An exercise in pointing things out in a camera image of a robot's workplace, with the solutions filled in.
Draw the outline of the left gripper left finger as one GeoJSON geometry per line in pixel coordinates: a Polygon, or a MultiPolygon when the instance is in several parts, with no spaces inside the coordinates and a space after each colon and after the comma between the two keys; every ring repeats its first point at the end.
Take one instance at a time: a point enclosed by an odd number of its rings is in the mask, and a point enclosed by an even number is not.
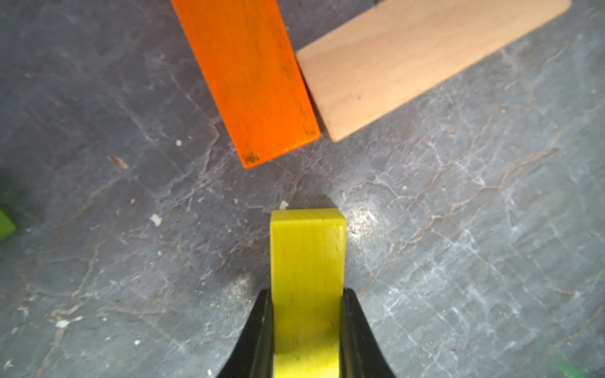
{"type": "Polygon", "coordinates": [[[274,374],[274,307],[271,290],[257,296],[236,346],[218,378],[271,378],[274,374]]]}

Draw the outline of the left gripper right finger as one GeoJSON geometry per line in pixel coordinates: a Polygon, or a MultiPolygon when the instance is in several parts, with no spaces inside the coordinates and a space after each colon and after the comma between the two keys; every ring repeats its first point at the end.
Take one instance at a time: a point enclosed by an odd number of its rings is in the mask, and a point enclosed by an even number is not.
{"type": "Polygon", "coordinates": [[[340,376],[395,378],[351,288],[343,290],[341,300],[340,376]]]}

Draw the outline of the yellow long block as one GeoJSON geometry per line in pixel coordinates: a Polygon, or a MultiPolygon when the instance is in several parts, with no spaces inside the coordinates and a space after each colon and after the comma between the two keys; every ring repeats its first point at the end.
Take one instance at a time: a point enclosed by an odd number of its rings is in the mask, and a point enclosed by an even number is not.
{"type": "Polygon", "coordinates": [[[276,210],[270,222],[274,376],[340,376],[347,221],[338,209],[276,210]]]}

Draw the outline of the green block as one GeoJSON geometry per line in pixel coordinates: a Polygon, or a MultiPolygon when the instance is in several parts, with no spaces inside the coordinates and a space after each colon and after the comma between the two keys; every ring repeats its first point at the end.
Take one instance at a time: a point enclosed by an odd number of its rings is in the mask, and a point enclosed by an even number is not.
{"type": "Polygon", "coordinates": [[[0,240],[7,239],[17,231],[17,227],[9,216],[0,209],[0,240]]]}

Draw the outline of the natural wood block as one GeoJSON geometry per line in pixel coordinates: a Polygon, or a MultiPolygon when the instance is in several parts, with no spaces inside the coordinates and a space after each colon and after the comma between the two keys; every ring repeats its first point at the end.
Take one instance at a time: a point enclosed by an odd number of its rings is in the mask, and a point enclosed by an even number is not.
{"type": "Polygon", "coordinates": [[[568,0],[382,1],[297,53],[338,142],[570,9],[568,0]]]}

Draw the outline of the orange block short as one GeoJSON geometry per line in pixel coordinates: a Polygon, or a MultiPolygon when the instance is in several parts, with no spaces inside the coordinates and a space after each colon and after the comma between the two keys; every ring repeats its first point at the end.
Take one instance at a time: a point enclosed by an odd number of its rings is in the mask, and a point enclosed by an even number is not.
{"type": "Polygon", "coordinates": [[[172,5],[244,168],[320,139],[277,2],[172,5]]]}

